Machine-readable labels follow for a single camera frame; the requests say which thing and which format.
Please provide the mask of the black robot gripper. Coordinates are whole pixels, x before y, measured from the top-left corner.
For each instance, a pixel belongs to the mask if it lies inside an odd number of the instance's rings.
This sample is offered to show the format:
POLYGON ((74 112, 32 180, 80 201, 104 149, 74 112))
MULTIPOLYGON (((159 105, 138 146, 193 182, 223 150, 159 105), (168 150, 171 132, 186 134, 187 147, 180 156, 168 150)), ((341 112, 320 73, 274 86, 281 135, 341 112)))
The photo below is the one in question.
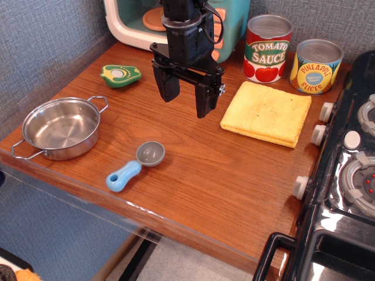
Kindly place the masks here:
POLYGON ((163 17, 167 43, 152 43, 153 69, 160 95, 165 102, 180 93, 180 80, 195 85, 196 112, 204 118, 216 108, 223 92, 224 68, 212 58, 214 50, 213 13, 200 11, 184 22, 163 17))

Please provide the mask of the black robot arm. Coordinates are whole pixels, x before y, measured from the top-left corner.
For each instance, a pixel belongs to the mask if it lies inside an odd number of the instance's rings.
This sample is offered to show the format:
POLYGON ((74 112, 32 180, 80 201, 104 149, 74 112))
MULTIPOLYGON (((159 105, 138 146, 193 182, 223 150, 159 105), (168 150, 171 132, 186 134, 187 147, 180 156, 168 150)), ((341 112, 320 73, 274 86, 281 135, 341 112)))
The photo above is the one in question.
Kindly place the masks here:
POLYGON ((160 95, 165 102, 180 93, 180 82, 195 87, 196 112, 204 118, 225 92, 224 68, 212 57, 214 17, 219 13, 207 1, 162 1, 162 24, 167 43, 153 43, 153 70, 160 95))

